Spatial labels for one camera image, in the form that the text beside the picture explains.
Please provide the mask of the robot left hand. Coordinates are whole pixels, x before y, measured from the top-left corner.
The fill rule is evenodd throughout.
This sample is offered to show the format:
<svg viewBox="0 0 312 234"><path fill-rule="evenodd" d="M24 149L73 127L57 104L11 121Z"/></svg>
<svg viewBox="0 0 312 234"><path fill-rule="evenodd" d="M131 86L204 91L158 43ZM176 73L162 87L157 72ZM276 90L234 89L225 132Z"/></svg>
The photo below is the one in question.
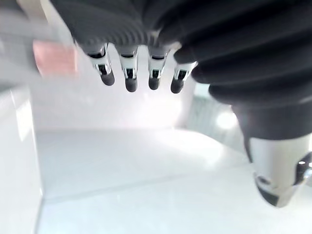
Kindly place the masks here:
<svg viewBox="0 0 312 234"><path fill-rule="evenodd" d="M309 0L54 0L86 54L104 43L175 51L230 105L255 184L286 206L311 176L312 3Z"/></svg>

